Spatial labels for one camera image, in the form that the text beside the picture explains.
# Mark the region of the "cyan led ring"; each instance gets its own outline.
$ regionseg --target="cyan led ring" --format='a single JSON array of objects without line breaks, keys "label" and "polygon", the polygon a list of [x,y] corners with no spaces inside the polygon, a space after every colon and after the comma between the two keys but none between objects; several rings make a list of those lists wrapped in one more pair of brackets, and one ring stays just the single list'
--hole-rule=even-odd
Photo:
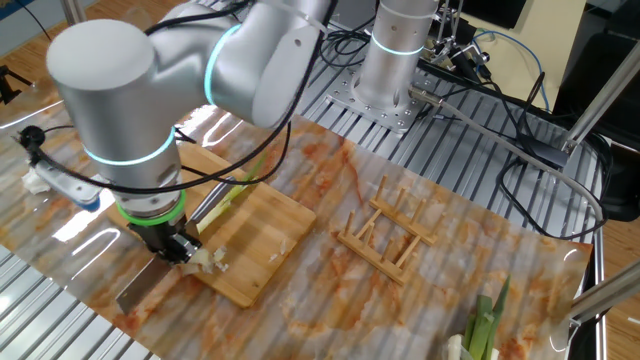
[{"label": "cyan led ring", "polygon": [[162,146],[160,146],[158,148],[158,150],[152,152],[151,154],[147,155],[147,156],[143,156],[139,159],[135,159],[135,160],[109,160],[109,159],[105,159],[105,158],[101,158],[100,156],[92,153],[91,151],[89,151],[89,149],[87,149],[87,147],[84,147],[84,152],[87,153],[87,155],[89,155],[89,157],[91,157],[93,160],[106,164],[106,165],[113,165],[113,166],[131,166],[131,165],[137,165],[137,164],[142,164],[145,161],[149,161],[151,159],[153,159],[154,157],[162,154],[165,150],[167,150],[167,148],[169,148],[169,145],[171,145],[171,143],[173,143],[174,137],[176,134],[176,129],[174,127],[171,128],[171,133],[169,134],[169,137],[167,138],[167,140],[164,142],[164,144],[162,144]]},{"label": "cyan led ring", "polygon": [[216,64],[216,60],[218,59],[218,55],[220,55],[220,51],[222,51],[222,47],[224,43],[227,42],[229,37],[233,35],[234,32],[240,29],[240,24],[229,28],[222,36],[216,46],[213,47],[213,51],[211,51],[211,56],[209,56],[209,61],[207,61],[207,67],[204,71],[204,95],[207,97],[207,101],[209,104],[215,105],[213,102],[213,94],[211,93],[211,84],[213,83],[213,67]]},{"label": "cyan led ring", "polygon": [[401,55],[401,56],[414,55],[414,54],[417,54],[420,51],[422,51],[422,49],[424,48],[424,47],[421,46],[420,49],[414,50],[414,51],[397,51],[397,50],[389,49],[388,47],[380,44],[380,42],[376,39],[375,36],[373,36],[373,34],[371,34],[371,40],[373,40],[374,44],[378,45],[378,47],[380,47],[380,49],[382,49],[382,50],[384,50],[384,51],[386,51],[386,52],[388,52],[390,54],[393,54],[393,55]]}]

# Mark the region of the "blue cable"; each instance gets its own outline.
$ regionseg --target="blue cable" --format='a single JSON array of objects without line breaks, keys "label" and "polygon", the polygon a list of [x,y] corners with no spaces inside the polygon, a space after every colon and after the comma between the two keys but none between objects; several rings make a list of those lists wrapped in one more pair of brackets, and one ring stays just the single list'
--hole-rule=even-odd
[{"label": "blue cable", "polygon": [[[540,64],[540,60],[538,59],[536,54],[534,54],[534,52],[531,51],[531,49],[529,49],[525,44],[521,43],[519,40],[517,40],[517,39],[515,39],[515,38],[513,38],[513,37],[511,37],[511,36],[509,36],[507,34],[503,34],[503,33],[499,32],[499,31],[487,30],[487,31],[485,31],[483,33],[480,33],[480,34],[474,36],[473,40],[471,40],[471,41],[473,41],[476,44],[476,46],[478,46],[478,43],[476,42],[476,39],[479,38],[480,36],[487,35],[487,34],[496,34],[496,35],[504,36],[507,39],[515,42],[516,44],[518,44],[520,46],[522,46],[525,50],[527,50],[529,52],[529,54],[531,54],[531,56],[533,56],[533,58],[535,59],[536,63],[538,63],[538,70],[540,70],[540,73],[542,74],[542,64]],[[542,86],[540,87],[540,92],[542,93],[542,99],[544,99],[544,105],[547,108],[547,112],[549,112],[549,110],[550,110],[549,109],[549,100],[547,99],[547,92],[544,90],[544,84],[542,84]]]}]

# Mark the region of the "blue object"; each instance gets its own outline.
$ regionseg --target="blue object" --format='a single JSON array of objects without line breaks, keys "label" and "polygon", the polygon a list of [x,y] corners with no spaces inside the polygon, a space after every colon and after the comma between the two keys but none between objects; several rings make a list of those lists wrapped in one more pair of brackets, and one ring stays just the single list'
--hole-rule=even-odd
[{"label": "blue object", "polygon": [[384,46],[384,45],[380,44],[380,42],[378,42],[378,40],[376,39],[376,37],[375,37],[375,36],[373,36],[373,34],[371,34],[371,40],[373,40],[373,42],[374,42],[376,45],[378,45],[378,47],[379,47],[380,49],[382,49],[382,50],[384,50],[384,51],[386,51],[386,52],[388,52],[388,53],[390,53],[390,54],[393,54],[393,55],[403,55],[403,56],[406,56],[406,55],[413,55],[413,54],[417,54],[417,53],[419,53],[420,51],[422,51],[422,49],[424,49],[424,47],[420,47],[420,49],[418,49],[418,50],[413,50],[413,51],[397,51],[397,50],[391,50],[391,49],[389,49],[388,47],[386,47],[386,46]]},{"label": "blue object", "polygon": [[211,51],[211,56],[209,56],[209,61],[207,61],[207,67],[204,70],[204,95],[207,97],[209,104],[215,105],[213,102],[213,94],[211,94],[211,84],[213,83],[213,66],[216,64],[216,60],[218,59],[218,55],[220,55],[220,51],[222,51],[222,47],[224,43],[227,42],[229,37],[233,35],[234,32],[240,29],[240,24],[233,26],[227,30],[222,36],[216,46],[213,47],[213,51]]},{"label": "blue object", "polygon": [[[474,44],[476,44],[476,46],[478,46],[478,50],[480,50],[480,46],[476,42],[476,39],[479,38],[480,36],[487,35],[487,34],[496,34],[496,35],[503,36],[503,37],[515,42],[516,44],[522,46],[525,50],[527,50],[529,52],[529,54],[531,54],[531,56],[533,56],[533,58],[536,61],[536,63],[538,63],[538,70],[540,70],[540,73],[542,73],[542,64],[540,64],[540,60],[538,59],[536,54],[531,49],[529,49],[525,44],[521,43],[519,40],[517,40],[517,39],[515,39],[515,38],[513,38],[513,37],[511,37],[511,36],[509,36],[507,34],[503,34],[503,33],[499,32],[499,31],[487,30],[487,31],[485,31],[483,33],[480,33],[480,34],[474,36],[473,40],[471,40],[471,41],[473,41]],[[542,93],[542,98],[544,99],[544,105],[547,108],[547,112],[550,112],[549,100],[547,99],[547,92],[544,90],[544,84],[542,84],[542,86],[540,87],[540,92]]]},{"label": "blue object", "polygon": [[91,204],[80,204],[75,201],[74,201],[74,204],[80,206],[81,208],[89,212],[98,211],[98,209],[100,209],[100,197],[98,197],[96,201],[92,202]]},{"label": "blue object", "polygon": [[135,160],[108,160],[108,159],[104,159],[104,158],[101,158],[98,155],[92,153],[86,147],[84,148],[84,152],[86,152],[87,155],[89,155],[95,161],[101,162],[101,163],[107,164],[107,165],[113,165],[113,166],[137,165],[137,164],[142,164],[145,161],[149,161],[149,160],[153,159],[154,157],[162,154],[165,150],[167,150],[167,148],[169,148],[169,145],[171,145],[171,143],[173,143],[175,134],[176,134],[176,128],[175,127],[171,127],[171,133],[169,133],[169,137],[164,142],[164,144],[162,144],[162,146],[160,146],[158,148],[158,150],[152,152],[151,154],[149,154],[147,156],[143,156],[143,157],[141,157],[139,159],[135,159]]},{"label": "blue object", "polygon": [[[31,4],[34,0],[21,0],[22,4],[27,6]],[[0,20],[9,17],[9,15],[15,13],[16,11],[22,9],[22,5],[20,5],[16,0],[9,1],[4,6],[0,6]]]}]

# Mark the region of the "wooden rack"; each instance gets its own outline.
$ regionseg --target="wooden rack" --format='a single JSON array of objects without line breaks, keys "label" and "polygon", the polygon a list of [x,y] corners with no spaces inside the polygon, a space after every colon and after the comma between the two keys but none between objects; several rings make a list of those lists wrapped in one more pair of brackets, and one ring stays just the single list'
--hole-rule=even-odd
[{"label": "wooden rack", "polygon": [[[378,270],[389,276],[395,282],[399,283],[400,285],[404,285],[404,283],[407,282],[410,276],[410,269],[414,267],[414,263],[417,257],[414,250],[418,243],[422,241],[427,245],[433,245],[435,243],[435,239],[430,235],[429,231],[424,226],[417,222],[417,220],[420,218],[420,215],[422,214],[422,211],[424,210],[427,201],[425,199],[422,199],[418,204],[418,208],[414,212],[413,216],[409,218],[399,210],[406,195],[407,188],[400,188],[400,194],[396,199],[395,205],[391,205],[381,198],[382,189],[384,188],[386,182],[387,175],[384,175],[382,177],[382,181],[380,181],[376,196],[373,199],[369,200],[369,205],[376,209],[376,212],[373,214],[373,216],[371,216],[364,223],[362,229],[360,229],[360,231],[358,231],[358,233],[354,235],[351,232],[351,226],[353,225],[355,212],[351,211],[351,213],[349,213],[349,218],[347,219],[347,225],[338,234],[338,240],[353,252],[367,260]],[[385,247],[382,254],[379,254],[369,245],[369,242],[371,241],[371,237],[373,235],[375,221],[380,216],[380,214],[388,217],[394,223],[400,225],[403,229],[414,236],[409,246],[407,246],[407,248],[402,252],[400,258],[395,263],[388,259],[390,249],[395,242],[393,238],[389,239],[389,241],[387,242],[387,246]]]}]

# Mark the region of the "knife blade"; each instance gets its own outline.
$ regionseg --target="knife blade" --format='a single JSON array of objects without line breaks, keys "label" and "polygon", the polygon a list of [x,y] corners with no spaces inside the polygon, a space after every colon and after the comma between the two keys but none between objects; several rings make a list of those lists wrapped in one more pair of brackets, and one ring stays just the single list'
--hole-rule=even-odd
[{"label": "knife blade", "polygon": [[116,297],[120,310],[127,315],[142,302],[151,290],[171,271],[171,266],[154,256]]}]

